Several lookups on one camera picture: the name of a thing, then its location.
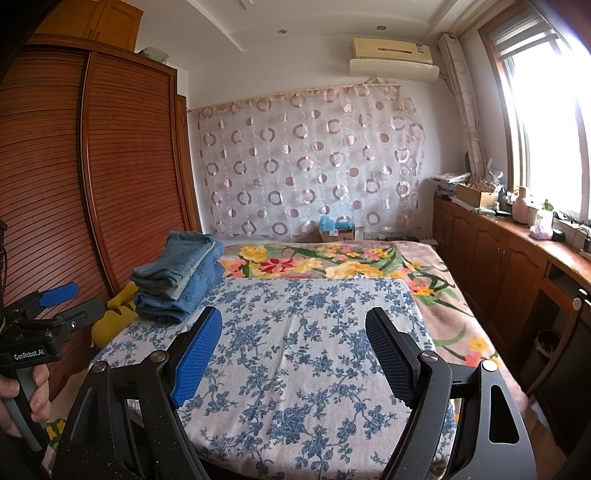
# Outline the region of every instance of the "yellow plush toy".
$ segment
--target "yellow plush toy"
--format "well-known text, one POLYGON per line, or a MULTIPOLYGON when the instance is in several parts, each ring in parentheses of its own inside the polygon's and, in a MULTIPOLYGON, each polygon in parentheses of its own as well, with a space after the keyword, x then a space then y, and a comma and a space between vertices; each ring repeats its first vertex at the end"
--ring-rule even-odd
POLYGON ((92 341, 97 347, 106 347, 111 340, 137 318, 134 293, 138 290, 135 283, 130 281, 116 297, 107 302, 107 311, 104 317, 92 326, 92 341))

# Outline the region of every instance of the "silver bolt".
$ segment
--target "silver bolt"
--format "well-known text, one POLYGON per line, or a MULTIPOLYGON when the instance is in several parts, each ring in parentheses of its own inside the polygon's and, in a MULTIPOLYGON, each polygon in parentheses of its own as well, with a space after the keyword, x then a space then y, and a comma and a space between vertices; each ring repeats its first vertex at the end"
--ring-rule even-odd
POLYGON ((487 372, 494 372, 496 371, 496 363, 492 360, 484 360, 482 362, 482 368, 487 372))
POLYGON ((159 364, 165 358, 166 352, 164 350, 156 350, 150 354, 150 360, 152 360, 155 364, 159 364))
POLYGON ((424 352, 421 352, 421 358, 432 364, 433 362, 439 360, 439 355, 431 350, 425 350, 424 352))
POLYGON ((103 362, 102 360, 99 360, 92 365, 92 371, 95 373, 102 372, 105 368, 107 368, 107 362, 103 362))

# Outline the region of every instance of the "trash can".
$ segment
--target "trash can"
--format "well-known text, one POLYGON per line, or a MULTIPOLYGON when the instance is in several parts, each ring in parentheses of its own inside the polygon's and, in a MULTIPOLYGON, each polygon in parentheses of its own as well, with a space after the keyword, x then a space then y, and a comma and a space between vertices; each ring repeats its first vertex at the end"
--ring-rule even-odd
POLYGON ((524 390, 530 388, 542 373, 559 342, 560 335, 554 330, 540 330, 535 336, 531 352, 519 372, 519 383, 524 390))

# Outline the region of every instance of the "ceiling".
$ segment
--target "ceiling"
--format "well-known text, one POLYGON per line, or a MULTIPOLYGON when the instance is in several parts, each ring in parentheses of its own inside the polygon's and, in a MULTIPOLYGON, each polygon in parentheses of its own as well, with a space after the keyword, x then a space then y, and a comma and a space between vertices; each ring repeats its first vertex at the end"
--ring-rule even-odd
POLYGON ((191 68, 288 37, 349 34, 432 43, 498 0, 126 1, 144 11, 137 48, 160 48, 172 63, 191 68))

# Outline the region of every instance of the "window curtain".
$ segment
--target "window curtain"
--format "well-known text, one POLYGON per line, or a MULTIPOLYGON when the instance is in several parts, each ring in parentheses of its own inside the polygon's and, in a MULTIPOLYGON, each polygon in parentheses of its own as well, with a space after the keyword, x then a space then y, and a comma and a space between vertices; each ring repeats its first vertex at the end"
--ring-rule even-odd
POLYGON ((456 37, 445 33, 439 38, 438 45, 462 116, 470 169, 473 175, 484 177, 485 160, 478 134, 478 106, 466 57, 456 37))
POLYGON ((424 131, 400 85, 311 89, 199 109, 205 188, 222 237, 287 240, 321 215, 407 229, 424 131))

